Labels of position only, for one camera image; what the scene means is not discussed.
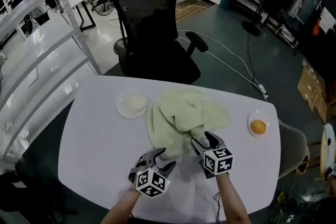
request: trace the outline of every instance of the white desk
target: white desk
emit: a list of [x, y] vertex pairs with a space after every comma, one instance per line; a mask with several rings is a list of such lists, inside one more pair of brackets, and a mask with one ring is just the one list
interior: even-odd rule
[[[65, 124], [59, 151], [58, 176], [67, 187], [95, 204], [110, 209], [130, 185], [128, 174], [139, 157], [152, 149], [145, 114], [128, 120], [115, 109], [117, 95], [138, 88], [149, 105], [171, 87], [193, 87], [163, 81], [99, 76], [85, 81], [77, 92]], [[200, 88], [225, 107], [229, 126], [214, 133], [234, 154], [230, 178], [248, 213], [270, 204], [280, 166], [280, 133], [275, 107], [264, 101]], [[269, 117], [264, 138], [252, 136], [247, 118], [260, 109]], [[205, 179], [195, 154], [177, 158], [168, 191], [155, 199], [140, 197], [133, 214], [137, 218], [169, 223], [215, 222], [218, 192], [216, 179]], [[220, 220], [225, 220], [221, 207]]]
[[[81, 30], [82, 32], [83, 32], [84, 30], [86, 30], [86, 29], [89, 29], [89, 28], [92, 28], [92, 27], [96, 27], [96, 23], [95, 23], [95, 21], [93, 20], [91, 14], [90, 14], [90, 12], [88, 11], [88, 8], [87, 8], [87, 6], [86, 6], [86, 4], [85, 4], [85, 0], [69, 0], [69, 3], [70, 3], [70, 7], [71, 7], [71, 8], [76, 7], [76, 9], [77, 9], [77, 11], [78, 11], [78, 14], [79, 14], [79, 16], [80, 16], [80, 19], [82, 20], [82, 22], [80, 23], [80, 26], [79, 26], [79, 28], [80, 28], [80, 30]], [[78, 8], [78, 5], [79, 5], [80, 3], [82, 3], [82, 6], [83, 6], [84, 10], [85, 10], [86, 14], [87, 14], [88, 17], [89, 17], [89, 19], [90, 19], [90, 21], [91, 21], [91, 25], [88, 25], [88, 26], [84, 26], [84, 27], [83, 27], [84, 19], [83, 19], [82, 13], [80, 12], [80, 10], [79, 10], [79, 8]]]

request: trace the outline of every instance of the towel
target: towel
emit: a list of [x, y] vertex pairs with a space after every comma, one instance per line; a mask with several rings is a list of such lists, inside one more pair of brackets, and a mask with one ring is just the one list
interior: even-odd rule
[[191, 149], [190, 138], [205, 139], [204, 132], [222, 129], [228, 123], [224, 108], [204, 97], [197, 89], [165, 91], [147, 110], [146, 124], [154, 148], [165, 147], [162, 159]]

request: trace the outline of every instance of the chair seat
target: chair seat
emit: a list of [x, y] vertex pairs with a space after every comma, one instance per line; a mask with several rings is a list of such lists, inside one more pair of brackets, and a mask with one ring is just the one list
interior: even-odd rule
[[128, 55], [125, 75], [191, 84], [200, 76], [197, 65], [177, 41], [156, 44]]

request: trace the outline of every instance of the white bowl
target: white bowl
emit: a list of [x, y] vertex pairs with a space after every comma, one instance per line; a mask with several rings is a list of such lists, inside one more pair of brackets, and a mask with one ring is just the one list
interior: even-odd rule
[[115, 107], [124, 118], [135, 119], [146, 111], [148, 98], [139, 89], [127, 89], [118, 95]]
[[[252, 131], [251, 129], [251, 123], [255, 120], [260, 120], [262, 122], [264, 122], [266, 124], [266, 130], [265, 130], [265, 133], [263, 134], [256, 134], [255, 132]], [[257, 138], [262, 138], [264, 137], [266, 134], [267, 134], [267, 130], [268, 130], [268, 126], [269, 126], [269, 121], [266, 117], [266, 114], [261, 111], [261, 110], [255, 110], [255, 111], [252, 111], [250, 113], [250, 115], [248, 116], [248, 120], [247, 120], [247, 125], [248, 125], [248, 128], [251, 132], [252, 135], [254, 135], [255, 137]]]

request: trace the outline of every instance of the plate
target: plate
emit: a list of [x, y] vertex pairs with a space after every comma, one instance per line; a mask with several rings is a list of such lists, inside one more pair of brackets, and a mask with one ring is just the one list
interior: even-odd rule
[[[266, 124], [266, 131], [265, 133], [263, 134], [256, 134], [252, 131], [251, 129], [251, 123], [255, 120], [260, 120], [260, 121], [263, 121], [265, 124]], [[269, 121], [266, 117], [266, 114], [261, 111], [261, 110], [255, 110], [255, 111], [252, 111], [250, 113], [250, 115], [248, 116], [248, 120], [247, 120], [247, 125], [248, 125], [248, 128], [251, 132], [252, 135], [254, 135], [255, 137], [257, 138], [262, 138], [264, 137], [266, 134], [267, 134], [267, 131], [268, 131], [268, 126], [269, 126]]]
[[[133, 110], [128, 105], [128, 101], [134, 95], [139, 95], [146, 99], [146, 105], [140, 110]], [[146, 111], [148, 107], [148, 98], [139, 89], [127, 89], [118, 95], [117, 100], [115, 101], [115, 107], [117, 112], [124, 118], [135, 119], [140, 117]]]

